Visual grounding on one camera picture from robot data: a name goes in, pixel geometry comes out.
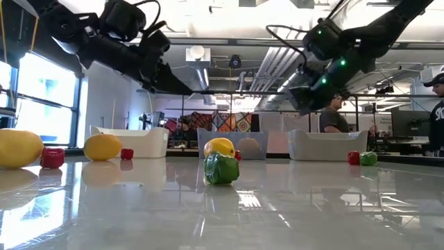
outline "table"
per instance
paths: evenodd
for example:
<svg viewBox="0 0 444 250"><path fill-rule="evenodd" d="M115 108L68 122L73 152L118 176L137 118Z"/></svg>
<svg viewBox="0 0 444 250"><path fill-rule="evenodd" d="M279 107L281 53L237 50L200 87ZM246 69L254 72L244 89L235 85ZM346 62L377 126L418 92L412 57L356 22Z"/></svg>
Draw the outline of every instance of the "table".
<svg viewBox="0 0 444 250"><path fill-rule="evenodd" d="M443 249L444 169L241 161L205 186L197 158L0 171L5 249Z"/></svg>

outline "cap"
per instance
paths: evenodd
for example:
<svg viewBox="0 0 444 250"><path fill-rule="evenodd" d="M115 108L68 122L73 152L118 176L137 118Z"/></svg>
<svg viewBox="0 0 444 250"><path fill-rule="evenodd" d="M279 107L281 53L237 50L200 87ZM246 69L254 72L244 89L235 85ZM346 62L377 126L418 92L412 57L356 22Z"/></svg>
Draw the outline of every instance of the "cap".
<svg viewBox="0 0 444 250"><path fill-rule="evenodd" d="M430 82L424 83L424 87L431 87L436 84L444 84L444 73L438 74L438 76L435 76Z"/></svg>

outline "white plastic bin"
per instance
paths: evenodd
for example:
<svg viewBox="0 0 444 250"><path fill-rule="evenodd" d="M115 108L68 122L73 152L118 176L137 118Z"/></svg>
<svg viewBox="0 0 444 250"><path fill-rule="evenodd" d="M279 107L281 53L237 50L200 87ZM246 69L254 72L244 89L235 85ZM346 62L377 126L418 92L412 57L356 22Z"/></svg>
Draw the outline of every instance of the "white plastic bin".
<svg viewBox="0 0 444 250"><path fill-rule="evenodd" d="M90 126L91 135L99 133L117 136L124 149L134 150L134 158L161 158L167 155L169 130L152 128L149 131L109 129Z"/></svg>
<svg viewBox="0 0 444 250"><path fill-rule="evenodd" d="M289 132L289 153L293 160L347 161L350 151L367 149L368 131L354 133Z"/></svg>

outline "lemon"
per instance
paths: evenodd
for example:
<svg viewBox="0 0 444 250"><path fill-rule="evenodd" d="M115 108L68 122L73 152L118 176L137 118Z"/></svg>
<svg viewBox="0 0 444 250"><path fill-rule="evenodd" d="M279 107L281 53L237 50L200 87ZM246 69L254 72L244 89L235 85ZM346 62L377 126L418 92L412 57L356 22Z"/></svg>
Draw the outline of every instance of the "lemon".
<svg viewBox="0 0 444 250"><path fill-rule="evenodd" d="M40 136L29 131L0 129L0 168L26 167L42 155Z"/></svg>
<svg viewBox="0 0 444 250"><path fill-rule="evenodd" d="M225 156L231 157L234 157L234 155L236 154L233 143L227 138L214 138L207 142L203 150L205 157L207 157L211 154L211 152L214 151L218 151Z"/></svg>
<svg viewBox="0 0 444 250"><path fill-rule="evenodd" d="M109 160L116 157L121 149L122 143L117 136L98 134L86 140L83 152L90 160Z"/></svg>

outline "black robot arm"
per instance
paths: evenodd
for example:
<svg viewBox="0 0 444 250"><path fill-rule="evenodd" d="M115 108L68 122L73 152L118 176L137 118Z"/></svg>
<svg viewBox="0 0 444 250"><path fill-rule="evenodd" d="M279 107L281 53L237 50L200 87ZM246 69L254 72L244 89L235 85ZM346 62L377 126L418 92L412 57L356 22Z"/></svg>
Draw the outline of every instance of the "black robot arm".
<svg viewBox="0 0 444 250"><path fill-rule="evenodd" d="M346 84L359 71L376 69L375 60L385 55L405 28L424 13L433 0L402 0L367 26L342 31L331 19L320 20L302 43L318 60L331 60L323 70L302 65L306 86L289 88L287 96L302 114L328 105L335 94L346 92Z"/></svg>
<svg viewBox="0 0 444 250"><path fill-rule="evenodd" d="M165 21L147 29L145 14L124 0L107 0L100 17L96 13L74 14L57 0L28 0L53 39L67 53L78 56L89 69L96 61L129 76L150 92L191 94L161 57L170 47L159 29ZM141 33L138 46L127 45Z"/></svg>

